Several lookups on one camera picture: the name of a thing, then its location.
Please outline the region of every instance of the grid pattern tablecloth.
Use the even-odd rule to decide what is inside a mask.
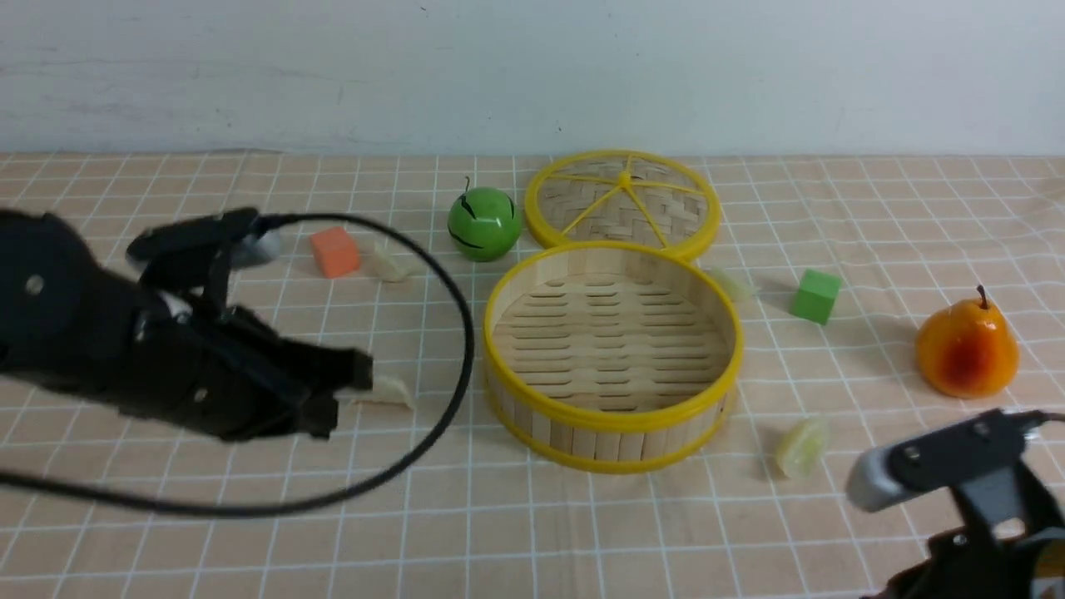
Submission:
[[[430,248],[479,318],[499,276],[538,246],[526,238],[507,258],[474,265],[452,246],[447,208],[466,176],[520,200],[548,160],[0,155],[0,207],[55,211],[128,274],[128,242],[176,216],[242,205],[358,212]],[[738,306],[749,343],[741,401],[699,455],[624,477],[543,462],[494,420],[475,372],[456,424],[425,459],[321,513],[204,522],[2,490],[0,597],[687,599],[879,588],[957,517],[943,493],[856,512],[840,491],[858,452],[992,405],[1065,405],[1065,160],[682,160],[711,180],[724,212],[701,263],[761,288]],[[372,274],[321,278],[307,241],[314,230],[285,231],[289,254],[235,276],[235,300],[285,335],[368,347],[416,389],[416,414],[347,407],[329,443],[230,448],[0,383],[0,466],[252,501],[307,497],[390,464],[454,388],[457,312],[424,275],[383,286]],[[805,268],[845,281],[823,328],[787,313]],[[1021,372],[1001,396],[965,404],[920,379],[912,340],[928,314],[973,296],[978,282],[1021,339]],[[832,449],[809,479],[782,480],[767,454],[815,412],[832,423]],[[1046,430],[1028,460],[1061,490],[1065,430]]]

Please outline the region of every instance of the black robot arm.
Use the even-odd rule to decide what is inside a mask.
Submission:
[[[371,389],[373,358],[284,339],[226,305],[234,258],[255,262],[262,227],[246,209],[147,231],[129,248],[132,281],[60,218],[0,212],[0,373],[224,441],[328,438],[334,393]]]
[[[892,577],[873,599],[1061,597],[1065,520],[1022,456],[1033,428],[1062,419],[993,409],[863,454],[847,483],[856,507],[874,513],[947,489],[962,520],[931,537],[930,557]],[[1001,538],[996,527],[1015,519],[1021,534]]]

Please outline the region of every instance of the black cable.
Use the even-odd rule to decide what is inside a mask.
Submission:
[[[307,221],[341,221],[373,229],[398,241],[403,245],[407,246],[411,252],[417,254],[422,260],[428,264],[429,269],[440,277],[444,287],[447,288],[447,291],[455,300],[455,304],[458,306],[459,313],[462,317],[462,329],[465,336],[464,350],[462,354],[462,369],[459,372],[459,381],[458,385],[455,387],[455,394],[452,396],[450,402],[448,402],[447,407],[444,409],[443,416],[440,417],[440,420],[432,426],[428,435],[426,435],[420,443],[414,446],[412,450],[400,457],[392,466],[349,487],[307,499],[272,504],[251,503],[243,505],[220,505],[166,501],[147,496],[108,490],[98,486],[68,483],[54,479],[32,476],[15,472],[0,472],[0,485],[56,495],[67,499],[96,501],[98,503],[125,507],[128,509],[154,512],[176,516],[200,518],[274,518],[321,509],[323,507],[328,507],[330,505],[359,497],[396,477],[404,470],[409,468],[412,464],[425,455],[425,453],[428,452],[433,444],[436,444],[440,437],[443,436],[447,427],[450,426],[452,421],[455,419],[459,408],[462,406],[462,399],[465,396],[465,392],[470,386],[470,378],[473,374],[475,339],[473,314],[470,311],[470,305],[466,303],[465,296],[462,294],[462,290],[459,289],[458,284],[456,284],[450,275],[447,274],[440,262],[430,256],[428,252],[423,249],[416,242],[399,231],[375,221],[350,214],[332,213],[276,214],[263,217],[263,224],[266,229],[276,229]]]

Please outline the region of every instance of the toy food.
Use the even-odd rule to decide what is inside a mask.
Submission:
[[[773,457],[785,476],[802,479],[820,464],[828,447],[829,421],[814,416],[799,422],[784,435]]]
[[[723,269],[710,266],[706,269],[706,274],[710,275],[714,282],[718,284],[725,295],[733,302],[746,302],[758,293],[758,288],[750,286],[736,277],[730,275]]]
[[[393,256],[379,243],[375,243],[370,252],[370,263],[377,278],[384,282],[400,282],[414,272],[414,264],[405,258]]]
[[[929,317],[917,333],[917,363],[934,389],[958,399],[994,395],[1013,381],[1017,340],[999,308],[980,297],[962,300]]]
[[[842,282],[835,275],[807,269],[791,301],[791,314],[820,325],[829,324]]]
[[[474,188],[452,205],[447,232],[463,256],[490,262],[514,246],[522,234],[522,221],[509,195],[493,188]]]
[[[359,247],[344,227],[330,227],[311,236],[314,261],[326,278],[342,277],[359,270]]]

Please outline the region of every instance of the bamboo steamer lid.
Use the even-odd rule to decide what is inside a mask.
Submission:
[[[706,179],[679,162],[600,150],[540,171],[525,194],[525,216],[544,248],[620,241],[691,261],[714,242],[721,206]]]

